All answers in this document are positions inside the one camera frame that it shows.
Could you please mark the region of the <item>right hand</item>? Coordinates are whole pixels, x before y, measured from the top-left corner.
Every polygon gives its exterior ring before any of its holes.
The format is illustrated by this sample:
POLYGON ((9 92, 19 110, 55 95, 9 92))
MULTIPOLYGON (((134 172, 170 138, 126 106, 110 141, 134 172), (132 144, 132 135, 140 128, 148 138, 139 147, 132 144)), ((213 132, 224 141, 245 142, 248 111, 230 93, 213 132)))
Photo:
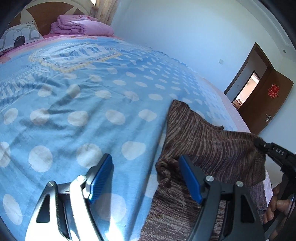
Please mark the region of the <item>right hand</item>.
POLYGON ((283 212, 285 216, 288 216, 290 212, 290 207, 292 206, 292 201, 287 200, 281 200, 278 198, 279 193, 281 189, 281 184, 278 184, 273 188, 273 196, 269 202, 268 208, 263 215, 263 222, 267 223, 271 221, 274 218, 274 212, 276 210, 283 212))

